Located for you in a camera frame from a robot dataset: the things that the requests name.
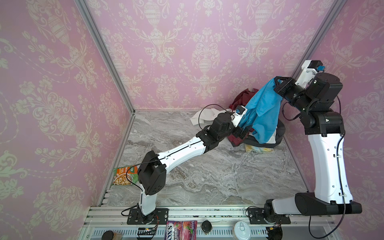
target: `black bottle cap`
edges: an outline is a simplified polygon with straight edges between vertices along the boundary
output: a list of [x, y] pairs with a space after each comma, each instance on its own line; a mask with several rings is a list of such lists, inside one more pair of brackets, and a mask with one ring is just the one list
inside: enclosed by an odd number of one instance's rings
[[201, 224], [201, 229], [203, 230], [203, 232], [209, 233], [212, 230], [212, 224], [208, 220], [205, 220]]
[[101, 237], [101, 240], [112, 240], [113, 239], [113, 232], [112, 231], [106, 231], [103, 236]]

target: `robotic arm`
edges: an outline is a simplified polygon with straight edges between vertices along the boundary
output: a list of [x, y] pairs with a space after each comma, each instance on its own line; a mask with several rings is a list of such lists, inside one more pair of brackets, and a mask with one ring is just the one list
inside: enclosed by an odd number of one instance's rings
[[[321, 61], [307, 60], [302, 69], [297, 81], [275, 77], [274, 91], [301, 112], [300, 121], [314, 156], [316, 188], [312, 193], [267, 200], [264, 215], [268, 222], [275, 222], [276, 218], [285, 214], [308, 216], [362, 212], [361, 204], [353, 201], [347, 183], [342, 154], [345, 135], [343, 119], [330, 109], [343, 85], [336, 76], [320, 73], [325, 69]], [[173, 168], [212, 150], [230, 134], [242, 139], [246, 137], [249, 128], [237, 126], [246, 112], [245, 107], [238, 106], [233, 113], [220, 113], [211, 126], [206, 126], [188, 142], [166, 152], [156, 154], [150, 151], [145, 155], [138, 170], [141, 198], [136, 218], [139, 222], [146, 224], [152, 221], [157, 193], [164, 187], [166, 174]]]

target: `floral wallpaper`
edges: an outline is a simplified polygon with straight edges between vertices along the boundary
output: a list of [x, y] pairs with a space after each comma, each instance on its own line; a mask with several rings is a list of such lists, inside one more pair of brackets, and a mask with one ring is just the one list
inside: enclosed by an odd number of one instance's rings
[[333, 0], [87, 3], [135, 109], [198, 109], [290, 75]]
[[2, 1], [0, 239], [77, 239], [130, 113], [73, 1]]
[[[346, 136], [344, 162], [348, 183], [363, 212], [346, 215], [345, 240], [382, 239], [384, 229], [384, 1], [347, 1], [314, 53], [343, 89], [341, 114]], [[339, 111], [338, 102], [333, 105]], [[289, 117], [297, 114], [294, 110]], [[286, 123], [287, 139], [314, 190], [310, 144], [299, 120]]]

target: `can lid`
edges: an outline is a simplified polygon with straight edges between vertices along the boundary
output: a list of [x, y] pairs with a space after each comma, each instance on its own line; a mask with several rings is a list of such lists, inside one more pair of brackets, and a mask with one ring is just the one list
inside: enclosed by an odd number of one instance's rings
[[113, 232], [112, 231], [106, 231], [103, 236], [101, 237], [101, 240], [112, 240], [113, 239]]
[[208, 220], [205, 220], [201, 224], [201, 229], [203, 230], [203, 232], [209, 233], [212, 230], [212, 224]]
[[251, 238], [251, 228], [245, 222], [237, 222], [234, 230], [235, 237], [239, 240], [249, 240]]

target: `green and orange food package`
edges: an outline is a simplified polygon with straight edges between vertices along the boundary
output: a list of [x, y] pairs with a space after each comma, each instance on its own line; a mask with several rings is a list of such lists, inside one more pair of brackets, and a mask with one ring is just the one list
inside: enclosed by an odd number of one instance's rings
[[165, 240], [196, 240], [197, 221], [167, 221]]
[[139, 177], [137, 175], [137, 166], [125, 166], [113, 169], [112, 185], [132, 185], [129, 181], [137, 183]]

